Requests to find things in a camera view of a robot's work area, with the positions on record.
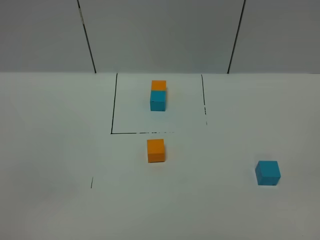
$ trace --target gray wall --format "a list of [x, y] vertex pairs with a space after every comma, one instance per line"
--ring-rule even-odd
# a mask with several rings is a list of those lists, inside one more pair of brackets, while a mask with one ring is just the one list
[[97, 72], [226, 73], [243, 0], [80, 0]]
[[319, 0], [247, 0], [231, 73], [320, 73]]
[[1, 72], [94, 72], [76, 0], [2, 0]]

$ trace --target blue cube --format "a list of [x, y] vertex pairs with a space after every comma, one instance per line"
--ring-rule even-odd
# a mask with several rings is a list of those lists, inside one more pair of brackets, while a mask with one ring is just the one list
[[151, 91], [150, 109], [151, 111], [166, 110], [166, 91]]
[[255, 168], [258, 185], [275, 186], [281, 178], [277, 161], [259, 161]]

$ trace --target black line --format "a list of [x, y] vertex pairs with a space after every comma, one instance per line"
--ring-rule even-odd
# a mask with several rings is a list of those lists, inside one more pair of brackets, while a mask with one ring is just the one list
[[111, 134], [138, 134], [138, 132], [113, 132]]
[[174, 134], [174, 131], [159, 131], [159, 132], [113, 132], [111, 134]]
[[232, 49], [232, 53], [231, 53], [231, 59], [230, 59], [229, 67], [228, 67], [228, 72], [227, 72], [228, 74], [230, 73], [230, 67], [231, 67], [232, 59], [234, 57], [234, 52], [235, 52], [235, 48], [236, 48], [236, 44], [237, 44], [237, 40], [238, 40], [238, 34], [239, 34], [240, 25], [241, 25], [241, 22], [242, 22], [242, 16], [244, 14], [245, 5], [246, 5], [246, 0], [243, 0], [243, 5], [242, 5], [242, 11], [241, 11], [240, 20], [239, 20], [238, 30], [236, 31], [235, 40], [234, 40], [234, 44], [233, 44], [233, 49]]
[[117, 82], [118, 82], [118, 73], [116, 73], [116, 76], [115, 76], [115, 88], [114, 88], [114, 100], [113, 100], [113, 113], [112, 113], [111, 134], [114, 134], [112, 131], [113, 131], [113, 129], [114, 129], [115, 106], [116, 106], [116, 95], [117, 95]]
[[204, 115], [205, 115], [205, 124], [208, 125], [207, 121], [207, 110], [206, 110], [206, 100], [205, 100], [205, 87], [204, 87], [204, 77], [201, 74], [202, 80], [202, 93], [203, 93], [203, 105], [204, 105]]
[[90, 47], [90, 43], [89, 43], [89, 38], [88, 38], [86, 26], [85, 26], [85, 20], [84, 20], [84, 17], [82, 16], [82, 12], [81, 12], [81, 7], [80, 7], [79, 0], [76, 0], [76, 1], [77, 1], [77, 3], [78, 3], [79, 13], [80, 13], [80, 17], [81, 17], [81, 21], [82, 21], [82, 26], [83, 26], [83, 30], [84, 30], [84, 34], [85, 34], [85, 38], [86, 38], [86, 43], [88, 44], [88, 48], [89, 48], [89, 52], [90, 52], [90, 56], [91, 56], [91, 61], [92, 61], [94, 73], [96, 74], [96, 73], [97, 73], [97, 71], [96, 71], [96, 66], [95, 66], [95, 62], [94, 62], [94, 57], [92, 56], [92, 51], [91, 51], [91, 47]]
[[202, 80], [203, 104], [206, 105], [206, 101], [205, 101], [205, 88], [204, 88], [204, 78], [202, 77], [202, 74], [201, 74], [201, 80]]

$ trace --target orange cube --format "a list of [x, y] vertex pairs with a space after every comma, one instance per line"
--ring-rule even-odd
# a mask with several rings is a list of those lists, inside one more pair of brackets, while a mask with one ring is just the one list
[[151, 91], [166, 91], [167, 81], [165, 80], [153, 80], [151, 83]]
[[165, 141], [163, 139], [149, 139], [146, 143], [149, 163], [164, 162], [166, 160]]

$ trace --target wooden block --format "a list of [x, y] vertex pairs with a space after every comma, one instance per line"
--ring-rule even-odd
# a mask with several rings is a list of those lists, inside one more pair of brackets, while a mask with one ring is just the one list
[[166, 91], [167, 81], [165, 80], [153, 80], [151, 83], [151, 91]]
[[150, 95], [150, 110], [165, 111], [166, 110], [166, 91], [151, 91]]
[[255, 168], [258, 185], [275, 186], [281, 178], [277, 161], [259, 161]]
[[165, 141], [163, 139], [149, 139], [146, 143], [149, 163], [164, 162], [166, 160]]

